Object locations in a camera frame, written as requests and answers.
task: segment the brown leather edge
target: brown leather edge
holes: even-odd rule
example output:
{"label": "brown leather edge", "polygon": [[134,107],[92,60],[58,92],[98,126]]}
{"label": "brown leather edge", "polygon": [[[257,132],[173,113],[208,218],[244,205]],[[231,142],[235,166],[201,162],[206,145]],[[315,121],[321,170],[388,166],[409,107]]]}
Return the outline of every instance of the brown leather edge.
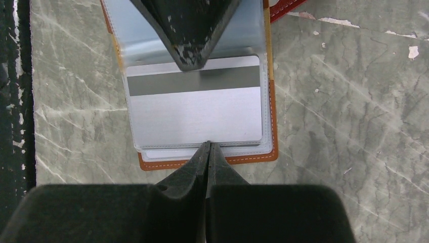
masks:
{"label": "brown leather edge", "polygon": [[104,21],[106,22],[106,26],[107,26],[107,32],[109,32],[110,34],[113,34],[112,26],[110,25],[109,18],[107,17],[107,13],[106,13],[106,9],[104,8],[103,0],[100,0],[100,3],[101,3],[101,9],[103,10]]}
{"label": "brown leather edge", "polygon": [[[257,162],[268,162],[274,161],[279,156],[278,149],[278,138],[277,138],[277,112],[276,112],[276,92],[274,84],[274,70],[273,70],[273,54],[271,46],[271,25],[270,25],[270,8],[265,7],[266,2],[264,0],[264,22],[266,31],[266,42],[267,42],[267,58],[268,58],[268,74],[269,74],[269,92],[270,92],[270,107],[271,107],[271,130],[273,135],[273,150],[270,153],[258,154],[258,155],[246,155],[246,156],[233,156],[226,157],[228,163],[232,165],[257,163]],[[166,170],[166,169],[177,169],[187,160],[175,160],[175,161],[157,161],[157,162],[145,162],[142,155],[138,153],[140,168],[143,171],[153,170]]]}

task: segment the red leather strap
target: red leather strap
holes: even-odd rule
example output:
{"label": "red leather strap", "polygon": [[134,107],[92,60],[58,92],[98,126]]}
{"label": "red leather strap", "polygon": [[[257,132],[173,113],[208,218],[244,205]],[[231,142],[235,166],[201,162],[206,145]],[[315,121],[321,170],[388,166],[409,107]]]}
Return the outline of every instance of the red leather strap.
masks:
{"label": "red leather strap", "polygon": [[274,6],[270,7],[270,22],[273,23],[305,1],[306,0],[279,0]]}

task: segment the brown leather wallet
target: brown leather wallet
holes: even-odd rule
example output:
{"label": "brown leather wallet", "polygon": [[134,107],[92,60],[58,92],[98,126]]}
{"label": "brown leather wallet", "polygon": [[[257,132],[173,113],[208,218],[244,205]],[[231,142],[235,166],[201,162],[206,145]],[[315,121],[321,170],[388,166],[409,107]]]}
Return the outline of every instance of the brown leather wallet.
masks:
{"label": "brown leather wallet", "polygon": [[[116,57],[118,59],[119,67],[122,68],[122,60],[120,55],[120,49],[116,43],[116,39],[110,27],[109,19],[107,18],[103,0],[100,0],[103,9],[107,30],[112,34],[112,39],[116,47]],[[267,42],[267,59],[268,59],[268,73],[269,73],[269,93],[270,93],[270,108],[271,108],[271,129],[273,139],[273,149],[270,153],[257,154],[257,155],[245,155],[245,156],[232,156],[226,157],[228,163],[232,165],[256,163],[256,162],[267,162],[276,160],[278,157],[278,140],[277,140],[277,119],[276,119],[276,95],[274,85],[274,70],[273,70],[273,56],[271,51],[271,31],[270,31],[270,7],[268,0],[264,0],[264,21],[266,31],[266,42]],[[152,170],[164,170],[164,169],[176,169],[186,163],[187,160],[175,160],[175,161],[152,161],[146,162],[143,160],[142,155],[138,153],[140,168],[144,171]]]}

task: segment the marble surface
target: marble surface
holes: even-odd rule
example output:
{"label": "marble surface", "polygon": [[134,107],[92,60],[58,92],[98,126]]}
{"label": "marble surface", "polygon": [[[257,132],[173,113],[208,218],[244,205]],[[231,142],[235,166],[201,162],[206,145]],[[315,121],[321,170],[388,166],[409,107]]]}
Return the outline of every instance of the marble surface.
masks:
{"label": "marble surface", "polygon": [[[251,183],[333,188],[358,242],[429,241],[429,2],[309,0],[294,12],[305,14],[272,25],[280,157],[234,168]],[[34,0],[31,27],[37,183],[171,173],[138,166],[98,0]]]}

